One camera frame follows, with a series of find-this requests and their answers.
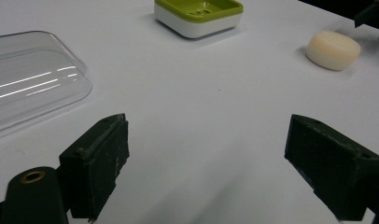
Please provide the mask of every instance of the transparent plastic lid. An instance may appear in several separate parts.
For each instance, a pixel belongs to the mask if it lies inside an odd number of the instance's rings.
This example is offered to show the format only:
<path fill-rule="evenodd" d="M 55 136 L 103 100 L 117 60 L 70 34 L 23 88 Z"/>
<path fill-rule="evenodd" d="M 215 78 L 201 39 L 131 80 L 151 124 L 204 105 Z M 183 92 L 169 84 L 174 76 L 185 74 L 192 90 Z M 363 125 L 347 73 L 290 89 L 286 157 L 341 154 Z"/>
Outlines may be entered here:
<path fill-rule="evenodd" d="M 0 36 L 0 131 L 86 97 L 86 66 L 55 36 Z"/>

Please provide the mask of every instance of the brass insert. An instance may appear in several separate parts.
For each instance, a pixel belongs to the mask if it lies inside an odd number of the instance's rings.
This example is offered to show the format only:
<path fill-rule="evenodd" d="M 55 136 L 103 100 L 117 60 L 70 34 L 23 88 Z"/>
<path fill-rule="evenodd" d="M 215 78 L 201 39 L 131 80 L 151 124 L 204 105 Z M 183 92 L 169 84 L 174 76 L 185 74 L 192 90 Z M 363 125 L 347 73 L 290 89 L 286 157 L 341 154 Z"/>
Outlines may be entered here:
<path fill-rule="evenodd" d="M 34 183 L 40 179 L 42 179 L 45 175 L 44 171 L 32 171 L 26 175 L 24 175 L 21 178 L 21 183 L 22 184 L 31 184 Z"/>

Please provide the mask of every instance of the green soap dish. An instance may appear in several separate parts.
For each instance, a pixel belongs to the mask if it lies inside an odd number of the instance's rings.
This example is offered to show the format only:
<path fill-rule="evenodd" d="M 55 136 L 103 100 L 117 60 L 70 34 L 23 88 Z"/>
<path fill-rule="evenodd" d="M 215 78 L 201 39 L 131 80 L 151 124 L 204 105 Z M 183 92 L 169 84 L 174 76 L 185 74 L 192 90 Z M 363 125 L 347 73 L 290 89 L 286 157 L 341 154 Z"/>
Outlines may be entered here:
<path fill-rule="evenodd" d="M 181 35 L 196 38 L 236 26 L 243 5 L 233 0 L 155 0 L 154 12 Z"/>

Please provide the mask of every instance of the white soap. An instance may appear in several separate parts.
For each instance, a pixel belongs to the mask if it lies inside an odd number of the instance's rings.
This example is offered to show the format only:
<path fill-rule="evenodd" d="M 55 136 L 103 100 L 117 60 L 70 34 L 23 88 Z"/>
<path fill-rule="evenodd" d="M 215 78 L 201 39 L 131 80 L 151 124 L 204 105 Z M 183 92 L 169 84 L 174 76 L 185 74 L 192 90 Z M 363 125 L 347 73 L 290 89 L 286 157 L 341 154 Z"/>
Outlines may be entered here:
<path fill-rule="evenodd" d="M 342 71 L 360 54 L 361 46 L 345 35 L 332 31 L 317 33 L 309 42 L 306 56 L 330 70 Z"/>

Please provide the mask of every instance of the black object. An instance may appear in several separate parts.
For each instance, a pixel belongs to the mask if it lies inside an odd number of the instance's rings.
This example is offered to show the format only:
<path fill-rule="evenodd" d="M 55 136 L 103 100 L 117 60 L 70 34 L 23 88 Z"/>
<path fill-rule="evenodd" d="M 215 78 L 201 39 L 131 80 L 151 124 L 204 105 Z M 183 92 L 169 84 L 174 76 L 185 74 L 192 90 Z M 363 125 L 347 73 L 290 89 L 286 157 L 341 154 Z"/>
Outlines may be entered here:
<path fill-rule="evenodd" d="M 300 0 L 355 21 L 379 29 L 379 0 Z"/>
<path fill-rule="evenodd" d="M 292 115 L 285 158 L 339 220 L 379 223 L 379 156 L 326 124 Z"/>
<path fill-rule="evenodd" d="M 15 176 L 0 203 L 0 224 L 66 224 L 73 217 L 98 218 L 129 158 L 128 121 L 102 119 L 59 157 L 61 166 L 37 167 Z"/>

